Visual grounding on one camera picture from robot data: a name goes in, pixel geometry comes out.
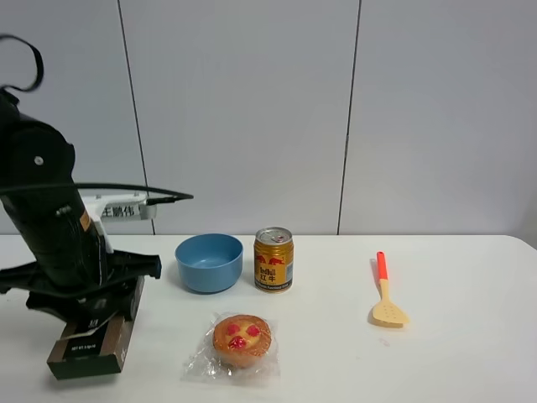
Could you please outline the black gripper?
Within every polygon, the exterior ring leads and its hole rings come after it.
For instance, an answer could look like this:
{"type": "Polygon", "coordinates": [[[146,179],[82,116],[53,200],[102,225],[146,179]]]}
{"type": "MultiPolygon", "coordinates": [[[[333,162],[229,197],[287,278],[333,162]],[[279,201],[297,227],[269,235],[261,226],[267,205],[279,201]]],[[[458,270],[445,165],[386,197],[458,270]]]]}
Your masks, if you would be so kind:
{"type": "Polygon", "coordinates": [[[105,291],[93,300],[92,315],[100,319],[121,316],[133,320],[139,300],[136,279],[145,275],[159,279],[162,270],[158,255],[121,250],[102,255],[96,267],[97,280],[71,281],[68,285],[57,285],[37,261],[3,269],[1,294],[11,289],[31,291],[26,300],[29,310],[49,314],[63,322],[76,322],[80,316],[78,301],[66,298],[82,298],[105,291]]]}

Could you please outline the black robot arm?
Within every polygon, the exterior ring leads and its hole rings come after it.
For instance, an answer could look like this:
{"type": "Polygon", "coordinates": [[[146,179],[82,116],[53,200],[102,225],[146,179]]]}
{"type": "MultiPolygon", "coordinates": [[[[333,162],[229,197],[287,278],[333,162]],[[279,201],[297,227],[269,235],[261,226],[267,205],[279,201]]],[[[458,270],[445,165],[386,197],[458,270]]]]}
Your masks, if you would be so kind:
{"type": "Polygon", "coordinates": [[[113,249],[71,174],[75,149],[1,91],[1,203],[34,261],[1,271],[1,292],[29,293],[26,306],[64,322],[135,317],[137,283],[158,279],[156,255],[113,249]]]}

